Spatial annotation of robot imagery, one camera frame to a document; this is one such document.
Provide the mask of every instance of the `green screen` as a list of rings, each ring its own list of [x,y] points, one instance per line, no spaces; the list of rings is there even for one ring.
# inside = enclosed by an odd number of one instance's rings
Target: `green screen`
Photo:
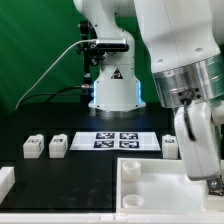
[[[85,18],[77,12],[73,0],[0,0],[0,120],[14,110],[20,97],[63,51],[81,39],[78,29],[81,20]],[[157,102],[150,56],[142,42],[136,18],[118,18],[117,23],[136,39],[135,73],[142,82],[143,100]],[[92,69],[92,75],[93,78],[98,76],[97,68]],[[82,56],[73,50],[31,95],[80,85],[82,76]],[[45,100],[46,97],[39,97],[32,101]]]

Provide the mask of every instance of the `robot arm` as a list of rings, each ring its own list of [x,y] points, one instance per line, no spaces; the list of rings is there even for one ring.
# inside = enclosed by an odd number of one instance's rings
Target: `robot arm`
[[[93,25],[101,44],[106,46],[126,40],[129,46],[127,52],[105,50],[100,75],[94,84],[94,100],[89,104],[90,111],[106,117],[127,117],[141,111],[145,103],[141,100],[140,82],[134,75],[135,41],[115,22],[115,16],[124,12],[124,8],[126,15],[133,13],[134,2],[74,0],[74,3]]]
[[[209,2],[135,0],[135,7],[160,102],[178,110],[175,130],[187,176],[211,183],[220,178],[212,110],[221,104],[218,97],[224,93],[224,67],[213,37]],[[186,100],[192,103],[184,111]],[[184,113],[189,113],[188,123],[196,139],[186,129]],[[221,190],[222,184],[217,183],[212,190]]]

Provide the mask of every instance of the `qr-like marker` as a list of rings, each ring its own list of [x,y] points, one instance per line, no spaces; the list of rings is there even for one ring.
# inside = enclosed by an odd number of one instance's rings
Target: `qr-like marker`
[[[120,148],[139,149],[139,142],[138,141],[120,141]]]
[[[166,139],[165,142],[166,143],[174,143],[174,140],[173,139]]]
[[[114,139],[115,133],[97,133],[96,139]]]
[[[114,147],[114,141],[96,141],[94,143],[95,149],[107,149],[113,147]]]
[[[138,139],[137,133],[120,133],[120,139]]]
[[[28,143],[37,143],[39,140],[38,139],[30,139],[29,141],[28,141]]]
[[[63,139],[54,139],[53,142],[63,142]]]

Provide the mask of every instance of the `white plastic tray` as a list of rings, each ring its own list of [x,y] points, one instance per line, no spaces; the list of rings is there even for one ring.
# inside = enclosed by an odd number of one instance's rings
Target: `white plastic tray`
[[[141,164],[140,173],[134,171],[138,163]],[[128,172],[135,178],[128,180]],[[224,212],[224,198],[207,193],[205,181],[191,182],[186,178],[182,161],[118,160],[117,213],[201,215],[208,211]]]

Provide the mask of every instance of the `small white block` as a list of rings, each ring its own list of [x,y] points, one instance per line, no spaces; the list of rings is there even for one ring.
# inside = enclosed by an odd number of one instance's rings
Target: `small white block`
[[[44,136],[30,136],[23,145],[25,159],[38,159],[44,149]]]
[[[3,167],[0,170],[0,204],[15,183],[14,167]]]
[[[68,148],[67,135],[55,135],[49,145],[50,158],[64,158]]]
[[[163,136],[162,151],[164,159],[177,159],[178,158],[177,138],[171,135]]]

